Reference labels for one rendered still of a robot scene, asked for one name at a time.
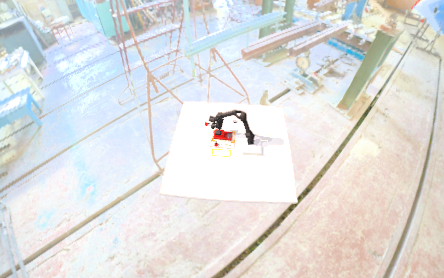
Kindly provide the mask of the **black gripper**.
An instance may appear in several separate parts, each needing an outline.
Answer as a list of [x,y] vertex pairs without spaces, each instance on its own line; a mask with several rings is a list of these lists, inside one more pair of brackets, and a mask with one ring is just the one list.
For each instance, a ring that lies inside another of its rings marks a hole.
[[218,130],[215,131],[215,135],[218,135],[218,136],[219,136],[219,135],[221,135],[221,131],[220,131],[220,130],[222,129],[223,122],[222,122],[221,125],[217,125],[217,124],[216,124],[216,126],[217,126],[217,129],[218,129]]

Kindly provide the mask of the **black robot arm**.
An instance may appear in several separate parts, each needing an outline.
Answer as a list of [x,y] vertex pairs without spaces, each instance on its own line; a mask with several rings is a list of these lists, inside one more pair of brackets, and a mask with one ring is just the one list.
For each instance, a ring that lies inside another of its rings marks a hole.
[[[241,113],[240,116],[237,113]],[[247,120],[247,112],[245,112],[245,111],[234,109],[234,110],[227,111],[227,112],[218,112],[215,117],[210,115],[209,121],[214,122],[211,124],[211,129],[214,129],[214,128],[217,129],[216,124],[221,125],[222,122],[224,121],[224,119],[223,119],[224,117],[233,116],[233,115],[236,116],[238,119],[240,119],[243,122],[245,130],[246,130],[245,136],[247,138],[248,145],[254,145],[255,134],[253,133],[252,130],[250,130],[250,126],[249,126],[249,123]]]

